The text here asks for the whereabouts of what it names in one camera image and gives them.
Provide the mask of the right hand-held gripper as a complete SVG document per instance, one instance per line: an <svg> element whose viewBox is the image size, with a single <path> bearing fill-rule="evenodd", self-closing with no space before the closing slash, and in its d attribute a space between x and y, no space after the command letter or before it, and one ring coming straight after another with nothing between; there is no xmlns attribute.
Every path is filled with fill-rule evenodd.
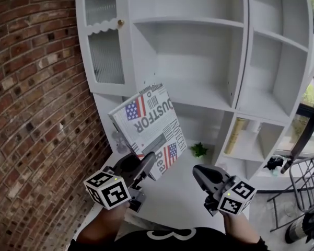
<svg viewBox="0 0 314 251"><path fill-rule="evenodd" d="M253 186L217 166L195 165L192 174L209 195L203 206L212 216L216 211L240 215L257 193Z"/></svg>

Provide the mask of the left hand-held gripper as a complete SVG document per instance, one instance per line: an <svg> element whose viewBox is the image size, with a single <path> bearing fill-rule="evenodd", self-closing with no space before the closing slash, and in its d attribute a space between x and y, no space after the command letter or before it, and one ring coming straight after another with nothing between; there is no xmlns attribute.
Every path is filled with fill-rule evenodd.
<svg viewBox="0 0 314 251"><path fill-rule="evenodd" d="M148 153L142 160L134 154L121 158L115 166L106 166L84 180L86 190L92 200L103 208L111 210L125 202L129 208L138 212L145 201L140 186L153 168L156 154Z"/></svg>

